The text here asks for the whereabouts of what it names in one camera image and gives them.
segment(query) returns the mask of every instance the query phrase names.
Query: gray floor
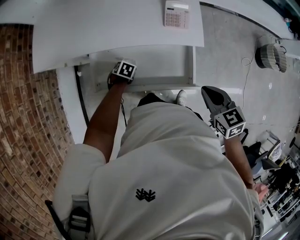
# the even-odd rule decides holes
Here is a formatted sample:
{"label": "gray floor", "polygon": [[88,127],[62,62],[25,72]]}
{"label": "gray floor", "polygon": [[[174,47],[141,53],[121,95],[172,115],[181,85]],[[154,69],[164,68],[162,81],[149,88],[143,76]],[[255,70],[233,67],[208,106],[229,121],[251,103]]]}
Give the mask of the gray floor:
{"label": "gray floor", "polygon": [[[254,62],[248,74],[245,92],[243,92],[249,67],[244,67],[242,58],[251,59],[255,43],[258,46],[274,42],[271,34],[259,26],[222,10],[201,6],[204,48],[196,49],[197,84],[224,88],[232,100],[241,108],[247,121],[249,136],[245,144],[255,142],[264,130],[271,130],[281,142],[287,142],[284,149],[288,153],[288,145],[293,138],[292,126],[297,124],[300,114],[300,81],[299,75],[293,71],[292,62],[286,73],[271,69],[260,69]],[[90,80],[89,65],[81,67],[82,94],[88,117],[91,118],[96,107],[104,97],[95,93]],[[156,94],[172,101],[178,91],[164,91]],[[205,107],[199,90],[188,90],[187,106],[202,115],[205,122],[209,120],[209,111]],[[130,110],[137,106],[145,93],[124,94],[124,107],[127,119]],[[120,147],[120,138],[125,131],[123,116],[119,116],[113,156],[115,158]]]}

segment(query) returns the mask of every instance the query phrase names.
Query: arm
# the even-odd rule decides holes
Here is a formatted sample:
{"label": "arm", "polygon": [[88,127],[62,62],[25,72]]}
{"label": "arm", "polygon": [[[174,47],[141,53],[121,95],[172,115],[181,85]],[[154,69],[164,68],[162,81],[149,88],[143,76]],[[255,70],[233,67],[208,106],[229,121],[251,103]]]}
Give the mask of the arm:
{"label": "arm", "polygon": [[253,189],[252,171],[239,137],[224,139],[224,146],[226,157],[244,181],[246,188]]}
{"label": "arm", "polygon": [[106,163],[112,154],[122,94],[126,85],[126,82],[120,82],[112,86],[92,116],[84,136],[83,143],[99,149],[105,156]]}

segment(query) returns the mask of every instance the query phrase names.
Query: black strap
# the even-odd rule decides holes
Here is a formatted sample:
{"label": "black strap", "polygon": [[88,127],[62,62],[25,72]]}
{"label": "black strap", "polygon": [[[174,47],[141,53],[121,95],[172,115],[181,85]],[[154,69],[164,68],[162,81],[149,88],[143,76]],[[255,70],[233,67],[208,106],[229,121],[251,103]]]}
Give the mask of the black strap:
{"label": "black strap", "polygon": [[53,218],[53,221],[55,223],[55,225],[57,226],[58,231],[61,233],[61,235],[65,238],[65,240],[72,240],[69,236],[69,234],[67,233],[67,231],[65,230],[63,224],[61,223],[59,217],[57,216],[56,212],[54,211],[53,207],[52,207],[52,201],[50,200],[45,200],[45,204],[48,207],[50,214]]}

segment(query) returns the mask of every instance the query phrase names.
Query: strap buckle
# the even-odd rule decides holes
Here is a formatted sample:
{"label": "strap buckle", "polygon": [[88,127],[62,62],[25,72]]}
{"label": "strap buckle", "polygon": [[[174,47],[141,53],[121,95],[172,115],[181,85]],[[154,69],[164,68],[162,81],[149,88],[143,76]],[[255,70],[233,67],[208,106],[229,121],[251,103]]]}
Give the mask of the strap buckle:
{"label": "strap buckle", "polygon": [[70,229],[90,232],[90,214],[81,207],[74,208],[69,218]]}

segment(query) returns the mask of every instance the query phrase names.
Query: white sneaker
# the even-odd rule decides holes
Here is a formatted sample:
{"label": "white sneaker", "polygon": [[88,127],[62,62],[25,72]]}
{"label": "white sneaker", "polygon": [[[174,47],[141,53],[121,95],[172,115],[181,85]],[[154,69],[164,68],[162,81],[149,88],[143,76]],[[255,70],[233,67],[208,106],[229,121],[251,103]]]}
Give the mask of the white sneaker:
{"label": "white sneaker", "polygon": [[180,90],[177,95],[177,105],[186,106],[188,95],[184,90]]}

